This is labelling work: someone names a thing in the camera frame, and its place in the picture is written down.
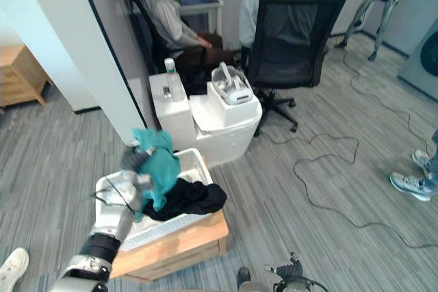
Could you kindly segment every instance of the blue jeans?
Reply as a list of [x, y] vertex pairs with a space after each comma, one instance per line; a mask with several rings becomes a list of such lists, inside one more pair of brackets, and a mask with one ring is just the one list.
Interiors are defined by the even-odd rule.
[[432, 140], [437, 145], [437, 151], [435, 152], [435, 156], [430, 159], [430, 173], [432, 174], [432, 177], [427, 179], [426, 184], [433, 191], [438, 192], [438, 129], [433, 134]]

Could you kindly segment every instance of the wooden cabinet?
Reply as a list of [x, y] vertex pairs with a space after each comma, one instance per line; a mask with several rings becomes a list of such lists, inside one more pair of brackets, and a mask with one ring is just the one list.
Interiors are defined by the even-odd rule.
[[222, 210], [161, 239], [120, 251], [111, 277], [150, 282], [227, 252], [228, 227]]
[[0, 66], [0, 107], [34, 100], [46, 103], [41, 91], [51, 80], [26, 46], [0, 49]]

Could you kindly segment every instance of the hand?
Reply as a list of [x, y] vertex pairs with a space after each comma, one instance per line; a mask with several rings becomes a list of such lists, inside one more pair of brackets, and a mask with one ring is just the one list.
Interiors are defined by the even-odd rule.
[[137, 152], [136, 147], [126, 147], [122, 156], [121, 169], [138, 173], [143, 164], [151, 157], [153, 151]]
[[206, 41], [205, 39], [202, 39], [201, 37], [198, 37], [198, 41], [199, 41], [199, 44], [204, 48], [207, 48], [207, 49], [213, 48], [213, 46], [208, 41]]

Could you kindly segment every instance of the dark pants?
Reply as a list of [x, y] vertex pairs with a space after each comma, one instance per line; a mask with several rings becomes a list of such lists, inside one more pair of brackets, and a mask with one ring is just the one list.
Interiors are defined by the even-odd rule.
[[[207, 76], [210, 78], [210, 73], [213, 69], [219, 66], [220, 62], [225, 62], [228, 65], [234, 65], [233, 52], [225, 51], [222, 49], [222, 38], [217, 34], [203, 34], [200, 37], [210, 42], [213, 46], [212, 49], [207, 49], [205, 54], [205, 61], [201, 70], [207, 71]], [[175, 65], [178, 71], [196, 69], [201, 62], [202, 49], [192, 49], [184, 51], [180, 56], [175, 59]]]

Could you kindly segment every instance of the gray sneaker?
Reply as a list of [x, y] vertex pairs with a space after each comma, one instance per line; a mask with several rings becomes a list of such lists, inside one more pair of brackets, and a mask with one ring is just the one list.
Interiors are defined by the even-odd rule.
[[414, 150], [412, 152], [412, 161], [423, 169], [425, 177], [430, 174], [430, 158], [426, 152], [423, 152], [422, 150]]
[[424, 178], [403, 176], [393, 172], [389, 176], [389, 181], [398, 191], [410, 193], [420, 201], [429, 201], [433, 195], [433, 191], [424, 183]]

